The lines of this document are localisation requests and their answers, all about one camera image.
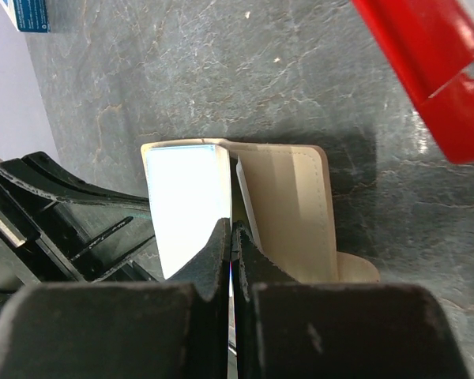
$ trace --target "blue and white box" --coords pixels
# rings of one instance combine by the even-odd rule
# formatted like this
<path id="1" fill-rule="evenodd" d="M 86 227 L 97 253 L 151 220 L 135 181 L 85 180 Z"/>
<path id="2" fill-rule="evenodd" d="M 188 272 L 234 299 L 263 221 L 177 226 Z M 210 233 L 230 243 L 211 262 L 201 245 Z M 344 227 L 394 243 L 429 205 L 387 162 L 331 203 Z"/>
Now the blue and white box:
<path id="1" fill-rule="evenodd" d="M 47 33 L 50 30 L 44 0 L 0 0 L 20 32 Z"/>

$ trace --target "gray table surface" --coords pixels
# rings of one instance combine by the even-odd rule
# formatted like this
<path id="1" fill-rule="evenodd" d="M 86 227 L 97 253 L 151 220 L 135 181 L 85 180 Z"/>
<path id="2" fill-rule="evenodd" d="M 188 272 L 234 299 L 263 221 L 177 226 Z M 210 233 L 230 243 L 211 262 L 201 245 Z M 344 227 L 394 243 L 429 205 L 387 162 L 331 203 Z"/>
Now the gray table surface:
<path id="1" fill-rule="evenodd" d="M 28 47 L 65 168 L 146 195 L 140 145 L 318 144 L 341 251 L 430 289 L 474 377 L 474 164 L 446 162 L 345 0 L 48 0 Z"/>

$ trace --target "blue box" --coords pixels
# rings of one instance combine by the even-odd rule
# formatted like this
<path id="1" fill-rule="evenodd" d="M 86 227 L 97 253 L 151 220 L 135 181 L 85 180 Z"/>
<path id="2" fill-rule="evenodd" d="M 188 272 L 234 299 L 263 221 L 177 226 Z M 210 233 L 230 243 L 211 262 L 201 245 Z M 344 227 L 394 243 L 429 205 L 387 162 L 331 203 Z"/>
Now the blue box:
<path id="1" fill-rule="evenodd" d="M 44 0 L 0 0 L 10 20 L 20 32 L 50 31 Z"/>

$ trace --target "stained surface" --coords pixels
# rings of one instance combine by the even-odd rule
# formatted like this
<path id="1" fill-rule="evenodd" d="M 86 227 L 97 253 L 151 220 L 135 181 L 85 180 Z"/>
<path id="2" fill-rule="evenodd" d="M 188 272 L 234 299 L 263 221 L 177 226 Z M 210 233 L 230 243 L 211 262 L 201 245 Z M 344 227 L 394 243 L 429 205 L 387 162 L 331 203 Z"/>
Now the stained surface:
<path id="1" fill-rule="evenodd" d="M 47 6 L 27 41 L 65 168 L 146 195 L 145 142 L 318 144 L 339 250 L 432 290 L 474 377 L 474 164 L 444 160 L 351 3 Z"/>

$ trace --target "white wall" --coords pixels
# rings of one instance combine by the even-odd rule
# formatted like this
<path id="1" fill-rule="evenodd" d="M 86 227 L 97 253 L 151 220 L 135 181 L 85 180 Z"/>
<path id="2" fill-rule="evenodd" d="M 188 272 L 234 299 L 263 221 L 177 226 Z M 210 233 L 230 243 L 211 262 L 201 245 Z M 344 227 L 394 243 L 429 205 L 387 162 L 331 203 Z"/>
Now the white wall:
<path id="1" fill-rule="evenodd" d="M 0 157 L 40 150 L 59 161 L 24 34 L 0 4 Z"/>

